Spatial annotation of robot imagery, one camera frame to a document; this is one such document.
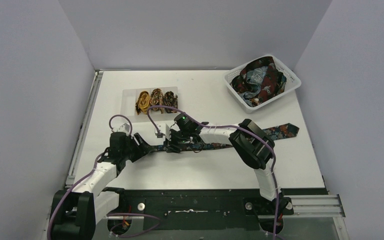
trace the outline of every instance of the laundry basket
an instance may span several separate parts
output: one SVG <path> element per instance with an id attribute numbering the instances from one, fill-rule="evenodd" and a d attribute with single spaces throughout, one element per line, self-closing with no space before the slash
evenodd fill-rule
<path id="1" fill-rule="evenodd" d="M 273 60 L 274 60 L 274 64 L 276 65 L 276 68 L 277 70 L 279 70 L 280 72 L 283 73 L 283 75 L 286 77 L 286 85 L 285 85 L 285 91 L 277 96 L 274 96 L 272 98 L 270 98 L 269 100 L 261 103 L 260 105 L 258 106 L 249 106 L 239 95 L 238 93 L 233 89 L 233 87 L 230 85 L 230 83 L 232 82 L 232 80 L 239 75 L 239 73 L 242 71 L 242 69 L 245 68 L 245 66 L 247 64 L 249 64 L 250 62 L 254 61 L 254 60 L 257 60 L 257 59 L 260 59 L 262 57 L 273 57 Z M 262 107 L 264 107 L 265 105 L 275 101 L 276 99 L 278 98 L 281 98 L 282 96 L 285 96 L 286 94 L 292 92 L 293 90 L 297 89 L 299 86 L 301 86 L 301 80 L 297 77 L 297 75 L 295 75 L 295 73 L 292 72 L 292 70 L 290 70 L 283 62 L 281 62 L 279 59 L 277 59 L 275 56 L 273 55 L 270 55 L 270 54 L 267 54 L 267 55 L 264 55 L 264 56 L 261 56 L 259 58 L 256 58 L 252 61 L 249 61 L 241 66 L 238 66 L 230 71 L 227 71 L 224 75 L 223 75 L 223 82 L 224 84 L 226 84 L 227 86 L 227 90 L 229 91 L 229 93 L 232 95 L 232 97 L 236 100 L 236 102 L 239 103 L 239 105 L 243 108 L 243 110 L 247 113 L 247 114 L 250 114 Z"/>

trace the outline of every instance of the white wall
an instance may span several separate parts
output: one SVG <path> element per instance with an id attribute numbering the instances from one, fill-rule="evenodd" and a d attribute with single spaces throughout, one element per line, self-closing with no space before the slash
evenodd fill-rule
<path id="1" fill-rule="evenodd" d="M 384 1 L 333 0 L 296 65 L 300 105 L 351 239 L 384 239 Z"/>
<path id="2" fill-rule="evenodd" d="M 94 69 L 57 0 L 0 0 L 0 240 L 37 240 Z"/>
<path id="3" fill-rule="evenodd" d="M 331 0 L 59 0 L 96 69 L 294 67 Z"/>

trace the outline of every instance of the patterned necktie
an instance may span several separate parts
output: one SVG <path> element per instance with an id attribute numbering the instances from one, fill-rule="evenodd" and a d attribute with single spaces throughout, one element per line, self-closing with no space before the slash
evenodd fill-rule
<path id="1" fill-rule="evenodd" d="M 273 141 L 296 137 L 299 130 L 300 130 L 299 127 L 291 123 L 263 129 L 264 133 L 267 134 L 271 139 L 273 139 Z M 167 148 L 164 145 L 155 145 L 151 147 L 153 148 L 153 151 L 152 151 L 153 153 L 165 152 L 167 150 Z M 202 150 L 227 149 L 227 148 L 231 148 L 232 145 L 221 144 L 221 143 L 206 143 L 206 144 L 183 143 L 183 144 L 179 144 L 179 147 L 181 152 L 194 151 L 195 153 L 198 153 Z"/>

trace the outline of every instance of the wire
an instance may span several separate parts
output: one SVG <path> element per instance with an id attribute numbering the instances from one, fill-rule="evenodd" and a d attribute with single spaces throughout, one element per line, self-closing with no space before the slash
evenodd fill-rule
<path id="1" fill-rule="evenodd" d="M 52 225 L 54 223 L 54 220 L 55 220 L 55 216 L 57 215 L 57 212 L 58 210 L 60 210 L 61 206 L 63 205 L 64 201 L 66 200 L 66 198 L 68 197 L 68 195 L 73 191 L 73 189 L 80 184 L 80 182 L 82 182 L 83 180 L 87 179 L 89 176 L 91 176 L 94 172 L 95 172 L 95 169 L 97 168 L 97 165 L 98 165 L 98 160 L 105 154 L 105 152 L 99 154 L 96 158 L 95 158 L 95 162 L 93 163 L 93 169 L 88 173 L 86 174 L 84 177 L 80 178 L 77 182 L 75 182 L 66 192 L 65 194 L 61 197 L 61 200 L 59 200 L 58 204 L 56 205 L 55 209 L 53 210 L 53 213 L 52 215 L 50 216 L 50 219 L 49 219 L 49 225 L 47 226 L 47 233 L 46 233 L 46 237 L 47 237 L 47 240 L 51 240 L 51 231 L 52 231 Z"/>
<path id="2" fill-rule="evenodd" d="M 172 107 L 172 106 L 163 106 L 163 105 L 155 105 L 154 106 L 155 108 L 165 108 L 165 109 L 170 109 L 170 110 L 173 110 L 173 111 L 177 111 L 181 114 L 184 114 L 186 117 L 188 117 L 190 120 L 192 120 L 193 122 L 195 122 L 196 124 L 198 124 L 199 126 L 203 127 L 203 128 L 211 128 L 211 127 L 214 127 L 214 126 L 209 126 L 209 125 L 204 125 L 202 123 L 200 123 L 199 121 L 195 120 L 193 117 L 189 116 L 186 112 L 182 111 L 182 110 L 179 110 L 175 107 Z M 160 129 L 158 128 L 157 124 L 154 122 L 154 120 L 152 120 L 151 116 L 150 116 L 150 110 L 151 108 L 148 108 L 147 111 L 146 111 L 146 114 L 148 115 L 148 118 L 149 120 L 151 121 L 151 123 L 154 125 L 154 127 L 156 128 L 156 131 L 158 133 L 160 133 Z M 273 177 L 273 182 L 274 182 L 274 188 L 275 188 L 275 191 L 276 191 L 276 207 L 274 209 L 274 224 L 273 224 L 273 240 L 276 239 L 276 226 L 277 226 L 277 223 L 278 223 L 278 212 L 279 212 L 279 190 L 278 190 L 278 181 L 276 180 L 276 176 L 275 176 L 275 172 L 274 172 L 274 169 L 275 169 L 275 164 L 276 164 L 276 154 L 275 154 L 275 151 L 273 150 L 273 148 L 271 146 L 269 146 L 267 144 L 267 142 L 265 142 L 263 139 L 261 139 L 259 136 L 257 136 L 256 134 L 254 134 L 253 132 L 251 131 L 248 131 L 246 130 L 245 128 L 242 128 L 240 126 L 235 126 L 235 125 L 221 125 L 221 126 L 217 126 L 217 128 L 234 128 L 234 129 L 238 129 L 244 133 L 247 133 L 249 135 L 251 135 L 252 137 L 254 137 L 255 139 L 257 139 L 258 141 L 260 141 L 262 144 L 264 144 L 264 146 L 270 151 L 272 157 L 273 157 L 273 164 L 271 165 L 271 176 Z"/>
<path id="3" fill-rule="evenodd" d="M 201 148 L 192 149 L 192 151 L 196 154 L 199 154 L 204 149 L 205 144 L 200 144 Z"/>
<path id="4" fill-rule="evenodd" d="M 132 211 L 132 206 L 131 205 L 129 205 L 128 206 L 128 213 L 130 213 Z M 129 225 L 127 222 L 126 222 L 126 216 L 124 216 L 123 217 L 123 222 L 122 222 L 123 224 L 127 224 L 127 225 Z"/>
<path id="5" fill-rule="evenodd" d="M 285 238 L 283 238 L 283 237 L 281 237 L 281 236 L 279 236 L 279 235 L 277 235 L 277 234 L 273 234 L 272 232 L 265 231 L 265 233 L 266 233 L 266 234 L 271 234 L 271 235 L 273 235 L 274 239 L 278 238 L 278 239 L 280 239 L 280 240 L 286 240 Z"/>
<path id="6" fill-rule="evenodd" d="M 155 219 L 155 220 L 158 220 L 158 223 L 153 225 L 152 227 L 146 229 L 146 230 L 143 230 L 141 232 L 138 232 L 138 233 L 135 233 L 135 234 L 132 234 L 132 235 L 127 235 L 127 236 L 124 236 L 124 235 L 118 235 L 119 238 L 132 238 L 132 237 L 136 237 L 136 236 L 139 236 L 139 235 L 142 235 L 142 234 L 145 234 L 153 229 L 156 229 L 159 225 L 160 225 L 160 222 L 161 222 L 161 219 L 159 217 L 156 217 L 156 216 L 153 216 L 153 215 L 148 215 L 148 214 L 142 214 L 142 213 L 127 213 L 127 212 L 120 212 L 120 213 L 110 213 L 110 214 L 107 214 L 108 217 L 114 217 L 114 216 L 119 216 L 119 217 L 125 217 L 125 216 L 132 216 L 132 217 L 145 217 L 145 218 L 150 218 L 150 219 Z M 117 224 L 115 226 L 113 226 L 109 231 L 110 232 L 113 232 L 113 230 L 122 225 L 123 223 L 120 223 L 120 224 Z"/>
<path id="7" fill-rule="evenodd" d="M 109 124 L 109 128 L 111 129 L 111 131 L 114 132 L 114 131 L 113 131 L 114 128 L 113 128 L 113 126 L 111 125 L 111 121 L 112 121 L 115 117 L 122 117 L 122 118 L 124 118 L 124 119 L 127 120 L 128 124 L 130 125 L 130 130 L 128 131 L 128 135 L 129 135 L 129 136 L 132 135 L 132 131 L 133 131 L 133 125 L 132 125 L 132 122 L 131 122 L 126 116 L 121 115 L 121 114 L 116 114 L 116 115 L 112 116 L 112 117 L 109 119 L 108 124 Z"/>

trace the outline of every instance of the necktie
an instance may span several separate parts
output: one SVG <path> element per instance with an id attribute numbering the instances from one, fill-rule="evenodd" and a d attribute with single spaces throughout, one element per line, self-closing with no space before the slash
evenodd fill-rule
<path id="1" fill-rule="evenodd" d="M 264 56 L 248 63 L 230 85 L 246 104 L 255 107 L 283 93 L 286 82 L 273 57 Z"/>
<path id="2" fill-rule="evenodd" d="M 263 129 L 264 133 L 267 134 L 273 141 L 281 140 L 281 139 L 289 139 L 296 137 L 298 134 L 298 131 L 300 130 L 299 127 L 291 124 L 286 123 L 279 126 L 273 126 L 269 128 Z M 179 144 L 180 151 L 194 151 L 195 153 L 198 153 L 202 150 L 217 150 L 217 149 L 227 149 L 231 148 L 232 145 L 229 144 L 222 144 L 222 143 L 206 143 L 206 144 L 199 144 L 199 143 L 182 143 Z M 155 145 L 152 146 L 153 153 L 156 152 L 165 152 L 167 148 L 164 145 Z"/>

